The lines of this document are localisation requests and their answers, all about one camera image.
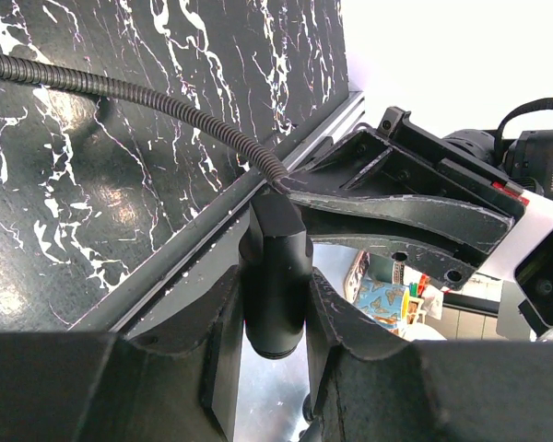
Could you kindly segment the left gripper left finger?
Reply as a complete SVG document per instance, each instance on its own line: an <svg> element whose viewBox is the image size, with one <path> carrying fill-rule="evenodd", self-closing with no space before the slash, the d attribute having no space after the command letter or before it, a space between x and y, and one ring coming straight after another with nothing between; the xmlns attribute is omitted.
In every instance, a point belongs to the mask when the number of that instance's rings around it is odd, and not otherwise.
<svg viewBox="0 0 553 442"><path fill-rule="evenodd" d="M0 332L0 441L230 441L240 272L134 338Z"/></svg>

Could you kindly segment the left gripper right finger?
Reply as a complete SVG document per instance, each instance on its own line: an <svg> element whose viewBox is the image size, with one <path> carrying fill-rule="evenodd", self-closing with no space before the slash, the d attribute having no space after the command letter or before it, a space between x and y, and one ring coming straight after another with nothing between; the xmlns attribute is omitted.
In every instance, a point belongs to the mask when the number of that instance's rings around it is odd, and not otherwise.
<svg viewBox="0 0 553 442"><path fill-rule="evenodd" d="M323 441L553 441L553 342L409 342L321 273L306 332Z"/></svg>

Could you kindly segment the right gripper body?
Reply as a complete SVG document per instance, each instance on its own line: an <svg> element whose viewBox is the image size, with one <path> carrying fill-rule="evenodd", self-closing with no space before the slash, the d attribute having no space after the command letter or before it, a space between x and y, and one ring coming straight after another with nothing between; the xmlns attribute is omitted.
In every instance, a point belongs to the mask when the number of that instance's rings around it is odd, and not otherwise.
<svg viewBox="0 0 553 442"><path fill-rule="evenodd" d="M376 128L359 125L322 158L322 181L328 189L379 196L414 194L445 197L476 204L507 215L514 225L524 214L520 194L509 189L505 176L483 161L410 121L410 114L390 108ZM351 229L396 223L322 211L322 224ZM491 251L474 251L487 258Z"/></svg>

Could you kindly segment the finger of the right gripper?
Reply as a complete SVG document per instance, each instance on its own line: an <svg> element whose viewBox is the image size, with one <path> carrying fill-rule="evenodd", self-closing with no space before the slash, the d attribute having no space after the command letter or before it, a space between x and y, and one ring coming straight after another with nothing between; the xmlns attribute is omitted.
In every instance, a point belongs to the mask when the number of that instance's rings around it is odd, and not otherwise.
<svg viewBox="0 0 553 442"><path fill-rule="evenodd" d="M510 216L445 197L331 190L320 179L297 175L286 177L281 184L294 202L312 209L416 227L480 251L493 250L514 227Z"/></svg>
<svg viewBox="0 0 553 442"><path fill-rule="evenodd" d="M351 229L332 224L308 224L310 237L365 250L424 273L441 285L461 288L477 271L477 254L456 242L420 229L395 224Z"/></svg>

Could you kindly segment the black hose fitting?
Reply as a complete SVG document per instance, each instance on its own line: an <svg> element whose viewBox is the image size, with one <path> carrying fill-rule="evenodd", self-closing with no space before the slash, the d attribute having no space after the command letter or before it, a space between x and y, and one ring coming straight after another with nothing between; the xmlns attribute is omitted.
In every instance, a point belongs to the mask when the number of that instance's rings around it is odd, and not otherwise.
<svg viewBox="0 0 553 442"><path fill-rule="evenodd" d="M300 211L287 196L267 193L251 200L239 255L248 340L264 358L285 358L303 334L313 256Z"/></svg>

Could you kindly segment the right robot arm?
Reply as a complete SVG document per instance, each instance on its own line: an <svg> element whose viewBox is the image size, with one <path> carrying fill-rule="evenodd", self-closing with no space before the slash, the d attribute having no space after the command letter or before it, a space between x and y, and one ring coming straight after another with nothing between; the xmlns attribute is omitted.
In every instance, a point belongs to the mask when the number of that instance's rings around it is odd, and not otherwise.
<svg viewBox="0 0 553 442"><path fill-rule="evenodd" d="M553 130L437 137L387 109L284 179L310 234L456 288L474 273L553 290Z"/></svg>

